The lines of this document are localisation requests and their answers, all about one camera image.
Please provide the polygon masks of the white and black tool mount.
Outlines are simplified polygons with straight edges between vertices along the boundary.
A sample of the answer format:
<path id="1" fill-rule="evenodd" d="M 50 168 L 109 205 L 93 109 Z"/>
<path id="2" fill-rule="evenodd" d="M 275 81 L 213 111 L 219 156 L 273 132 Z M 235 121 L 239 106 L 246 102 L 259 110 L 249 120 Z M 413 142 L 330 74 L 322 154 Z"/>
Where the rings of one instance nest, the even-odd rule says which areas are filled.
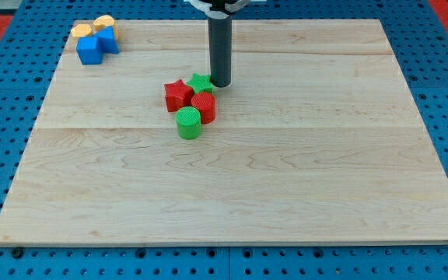
<path id="1" fill-rule="evenodd" d="M 246 7 L 250 0 L 188 0 L 188 2 L 208 18 L 226 19 Z"/>

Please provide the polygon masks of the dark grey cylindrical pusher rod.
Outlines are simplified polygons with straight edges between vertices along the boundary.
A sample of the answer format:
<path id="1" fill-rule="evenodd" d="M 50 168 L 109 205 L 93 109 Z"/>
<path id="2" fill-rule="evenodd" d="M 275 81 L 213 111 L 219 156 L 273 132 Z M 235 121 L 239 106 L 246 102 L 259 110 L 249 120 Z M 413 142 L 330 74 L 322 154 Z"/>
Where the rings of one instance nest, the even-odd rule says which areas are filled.
<path id="1" fill-rule="evenodd" d="M 224 88 L 231 83 L 232 17 L 208 19 L 211 82 Z"/>

